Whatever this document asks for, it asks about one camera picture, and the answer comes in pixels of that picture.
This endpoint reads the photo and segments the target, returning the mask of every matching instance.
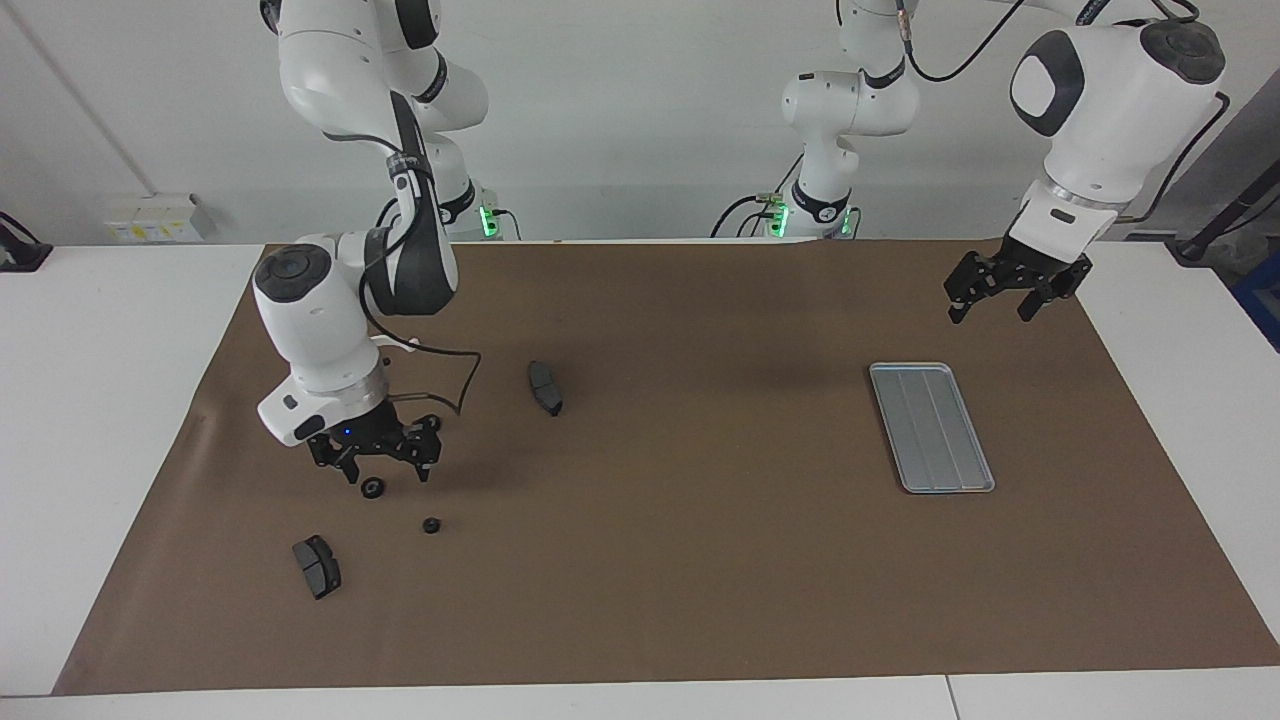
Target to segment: black clamp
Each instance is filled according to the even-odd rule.
[[[872,90],[884,90],[886,87],[901,79],[904,74],[906,74],[906,58],[902,58],[897,63],[897,67],[890,70],[887,76],[872,77],[867,74],[867,87]]]
[[[449,82],[449,64],[444,61],[444,56],[439,51],[435,53],[435,59],[439,64],[435,68],[435,77],[431,78],[431,85],[413,96],[413,100],[417,100],[422,105],[430,105],[433,100],[440,96],[444,86]]]
[[[280,35],[280,3],[284,0],[261,0],[257,9],[262,13],[262,22],[266,27],[271,28],[271,32]]]
[[[452,225],[475,201],[476,183],[468,182],[466,192],[448,202],[440,202],[440,224]]]
[[[840,214],[849,206],[849,199],[854,196],[852,191],[849,191],[842,200],[835,202],[823,202],[817,197],[812,197],[805,191],[800,190],[800,183],[796,182],[791,186],[791,197],[795,197],[796,205],[801,210],[813,215],[814,222],[819,224],[827,224],[836,222]]]
[[[0,213],[0,220],[3,220],[0,222],[0,273],[35,273],[38,270],[49,254],[54,251],[54,246],[42,242],[23,242],[4,223],[12,222],[23,234],[32,240],[36,238],[22,223],[9,215]],[[13,260],[5,261],[5,254]]]
[[[987,297],[1006,290],[1030,290],[1018,306],[1018,316],[1029,323],[1050,302],[1075,296],[1092,269],[1088,255],[1066,264],[1005,238],[1005,246],[993,258],[969,252],[947,277],[943,287],[951,299],[951,322],[963,323],[969,310]]]
[[[440,418],[428,415],[410,425],[401,425],[396,407],[387,400],[366,415],[311,436],[307,448],[316,466],[342,470],[351,484],[360,482],[356,457],[361,455],[407,462],[413,466],[417,479],[425,483],[431,477],[431,468],[440,461]],[[381,497],[384,489],[378,478],[370,478],[361,486],[361,493],[369,500]]]
[[[392,179],[397,176],[419,170],[428,174],[431,173],[430,165],[428,165],[426,160],[419,155],[412,155],[410,152],[394,152],[387,159],[387,172],[392,176]]]

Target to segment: white table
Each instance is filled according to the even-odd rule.
[[[0,275],[0,694],[52,688],[260,252],[59,249],[35,275]],[[1149,245],[1091,255],[1082,301],[1280,635],[1280,356],[1210,272]],[[0,717],[319,719],[355,706],[379,717],[1225,720],[1277,716],[1280,669],[32,697],[0,700]]]

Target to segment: black cable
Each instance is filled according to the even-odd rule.
[[[733,237],[742,237],[742,233],[746,232],[746,223],[750,223],[751,220],[755,220],[755,225],[759,227],[760,225],[760,220],[767,220],[767,219],[769,219],[772,217],[773,217],[773,213],[756,213],[754,215],[748,215],[746,219],[742,220],[742,224],[739,225],[737,234],[733,236]]]
[[[429,181],[430,178],[419,177],[419,183],[421,183],[421,187],[426,187],[426,182]],[[413,222],[410,223],[410,227],[404,231],[404,234],[401,236],[401,238],[397,240],[394,243],[392,243],[390,247],[383,251],[383,254],[379,255],[376,260],[374,260],[372,263],[367,263],[365,265],[365,272],[360,274],[360,290],[357,291],[357,295],[360,296],[360,309],[365,313],[365,319],[369,320],[369,324],[374,325],[374,328],[376,328],[378,332],[383,333],[384,336],[392,338],[393,341],[406,347],[412,347],[413,350],[426,352],[428,355],[475,359],[475,364],[471,365],[471,373],[467,375],[466,382],[462,384],[462,391],[458,393],[457,402],[448,400],[447,397],[440,397],[434,393],[424,395],[426,400],[431,400],[439,402],[440,405],[444,405],[445,407],[452,410],[454,415],[462,415],[462,409],[467,401],[467,392],[471,391],[471,383],[472,380],[475,380],[476,373],[480,372],[480,364],[484,361],[484,355],[474,350],[447,350],[443,347],[431,347],[429,345],[421,345],[410,340],[404,340],[403,337],[393,333],[392,331],[387,329],[381,323],[378,322],[378,318],[369,307],[369,299],[366,297],[366,293],[369,291],[369,272],[372,270],[374,268],[378,268],[379,265],[385,265],[387,259],[390,258],[392,254],[394,254],[397,250],[404,246],[408,238],[412,237],[413,233],[417,231],[419,224],[422,222],[422,215],[424,213],[421,211],[415,213]]]
[[[511,224],[516,225],[516,241],[525,242],[525,234],[520,232],[520,218],[517,218],[515,213],[512,213],[511,210],[498,209],[498,210],[494,210],[493,214],[494,215],[499,215],[499,217],[500,215],[509,217],[511,218]]]
[[[996,40],[996,36],[1000,35],[1000,31],[1005,29],[1005,26],[1009,24],[1009,20],[1014,18],[1014,13],[1016,13],[1018,9],[1021,8],[1025,3],[1027,0],[1018,0],[1016,3],[1014,3],[1014,6],[1010,8],[1007,13],[1005,13],[1005,17],[1001,18],[998,23],[996,23],[996,27],[993,27],[991,32],[987,35],[987,38],[983,40],[980,45],[978,45],[978,49],[974,50],[972,55],[969,55],[969,59],[961,63],[959,68],[945,76],[931,76],[929,73],[920,69],[919,63],[915,61],[915,46],[910,40],[910,33],[908,33],[906,37],[902,38],[902,47],[906,50],[906,59],[911,61],[911,67],[915,68],[916,74],[919,74],[922,78],[929,82],[947,82],[950,79],[955,79],[960,73],[969,69],[969,65],[972,65],[973,61],[977,60],[978,56],[987,50],[987,46],[991,45],[991,41]],[[904,0],[897,0],[897,9],[899,12],[902,13],[906,12],[906,5],[904,5]]]
[[[1169,1],[1172,3],[1174,5],[1178,5],[1178,6],[1183,8],[1183,9],[1185,9],[1188,13],[1190,13],[1190,15],[1187,15],[1187,17],[1183,17],[1183,18],[1178,18],[1178,22],[1180,22],[1180,23],[1193,23],[1193,22],[1196,22],[1196,20],[1199,19],[1199,8],[1197,8],[1196,4],[1192,3],[1190,0],[1169,0]]]
[[[1151,4],[1155,5],[1156,8],[1158,8],[1160,12],[1165,14],[1166,19],[1170,19],[1170,20],[1176,20],[1178,19],[1178,15],[1174,14],[1174,12],[1169,9],[1169,5],[1165,5],[1164,0],[1151,0]]]
[[[863,228],[863,209],[851,208],[850,213],[858,213],[858,223],[854,225],[854,234],[849,236],[849,240],[858,240],[858,231]]]
[[[18,222],[18,220],[17,220],[17,219],[15,219],[15,218],[14,218],[13,215],[10,215],[9,213],[3,213],[3,211],[0,211],[0,220],[4,220],[4,222],[5,222],[5,223],[8,223],[9,225],[12,225],[12,227],[13,227],[13,228],[14,228],[15,231],[18,231],[18,232],[20,232],[22,234],[24,234],[24,236],[29,237],[29,238],[31,238],[31,241],[32,241],[32,242],[35,242],[36,245],[44,245],[44,242],[40,242],[40,238],[38,238],[38,237],[36,237],[35,234],[32,234],[32,232],[31,232],[31,231],[28,231],[28,229],[27,229],[27,225],[24,225],[24,224],[19,223],[19,222]]]
[[[376,142],[378,145],[381,145],[383,147],[390,150],[392,152],[403,152],[403,150],[396,147],[390,142],[387,142],[385,140],[380,137],[374,137],[371,135],[330,135],[326,132],[324,133],[324,136],[334,142]]]
[[[773,188],[773,195],[782,192],[782,188],[786,187],[787,181],[791,179],[791,176],[795,174],[796,168],[800,167],[800,163],[803,160],[804,160],[804,152],[796,155],[796,161],[791,163],[791,169],[787,170],[787,174],[782,176],[782,179],[778,182],[778,187]],[[755,237],[755,233],[758,232],[760,232],[760,218],[756,218],[755,224],[751,225],[751,237]]]
[[[374,223],[374,227],[375,228],[383,227],[383,222],[387,220],[387,214],[390,213],[392,208],[394,208],[397,205],[399,205],[399,199],[398,197],[392,197],[390,200],[388,200],[387,205],[383,206],[383,211],[378,214],[378,222]]]
[[[1266,215],[1267,213],[1270,213],[1270,211],[1271,211],[1271,209],[1276,206],[1276,202],[1277,202],[1277,201],[1280,201],[1280,193],[1277,193],[1277,195],[1276,195],[1275,197],[1272,197],[1272,199],[1271,199],[1271,202],[1267,202],[1267,204],[1266,204],[1266,205],[1265,205],[1265,206],[1263,206],[1263,208],[1262,208],[1261,210],[1258,210],[1258,211],[1257,211],[1257,213],[1256,213],[1256,214],[1254,214],[1254,215],[1253,215],[1252,218],[1247,218],[1247,219],[1243,219],[1243,220],[1240,220],[1239,223],[1236,223],[1236,224],[1234,224],[1234,225],[1231,225],[1231,227],[1226,228],[1226,229],[1225,229],[1225,231],[1222,231],[1222,232],[1221,232],[1221,233],[1220,233],[1220,234],[1219,234],[1217,237],[1222,237],[1224,234],[1230,234],[1230,233],[1233,233],[1233,232],[1235,232],[1235,231],[1238,231],[1238,229],[1243,228],[1244,225],[1247,225],[1247,224],[1249,224],[1249,223],[1253,223],[1253,222],[1256,222],[1256,220],[1257,220],[1257,219],[1260,219],[1260,218],[1261,218],[1262,215]]]
[[[1156,191],[1156,196],[1151,200],[1151,208],[1147,208],[1147,211],[1137,218],[1133,217],[1120,218],[1119,220],[1116,220],[1116,224],[1132,225],[1134,223],[1146,223],[1147,220],[1151,219],[1152,215],[1156,214],[1156,209],[1160,208],[1160,201],[1165,199],[1165,192],[1169,192],[1169,186],[1172,184],[1174,176],[1178,174],[1178,169],[1183,167],[1184,161],[1187,161],[1187,156],[1192,154],[1192,150],[1194,150],[1196,146],[1199,145],[1199,141],[1203,140],[1206,135],[1208,135],[1208,131],[1213,129],[1213,126],[1216,126],[1217,122],[1222,119],[1222,115],[1226,114],[1228,109],[1231,108],[1230,95],[1225,92],[1217,92],[1213,95],[1213,97],[1217,97],[1217,101],[1221,102],[1222,106],[1219,108],[1217,113],[1213,113],[1213,117],[1210,118],[1207,123],[1204,123],[1204,127],[1202,127],[1199,132],[1197,132],[1196,136],[1192,137],[1192,141],[1187,143],[1187,147],[1183,147],[1181,154],[1178,155],[1178,159],[1174,160],[1174,164],[1169,168],[1169,174],[1165,176],[1165,182],[1160,183],[1160,190]]]
[[[712,228],[710,237],[716,237],[717,234],[719,234],[719,229],[724,227],[724,220],[727,220],[728,217],[733,214],[733,210],[737,210],[742,205],[748,205],[750,202],[759,202],[759,200],[756,200],[754,195],[748,195],[746,197],[741,197],[733,201],[733,204],[728,206],[728,210],[724,210],[724,213],[721,215],[721,219],[716,220],[716,227]]]

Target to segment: white wall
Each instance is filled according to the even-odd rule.
[[[0,205],[65,243],[102,241],[102,196],[146,186],[197,193],[223,241],[367,227],[381,161],[293,114],[256,5],[0,0]],[[1006,10],[923,5],[918,55],[936,72]],[[1202,5],[1239,108],[1280,67],[1280,0]],[[909,136],[860,142],[865,237],[1004,231],[1046,152],[1009,108],[1009,76],[1056,24],[1023,10],[969,73],[924,88]],[[439,47],[493,99],[485,124],[456,133],[472,173],[538,238],[705,234],[799,152],[778,108],[790,76],[849,69],[822,0],[445,0]]]

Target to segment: green led light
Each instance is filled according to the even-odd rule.
[[[773,224],[769,227],[769,232],[773,237],[785,237],[787,234],[787,220],[791,219],[791,208],[783,205],[773,214]]]
[[[485,237],[498,234],[498,223],[494,222],[493,213],[484,205],[480,206],[480,227],[484,228]]]

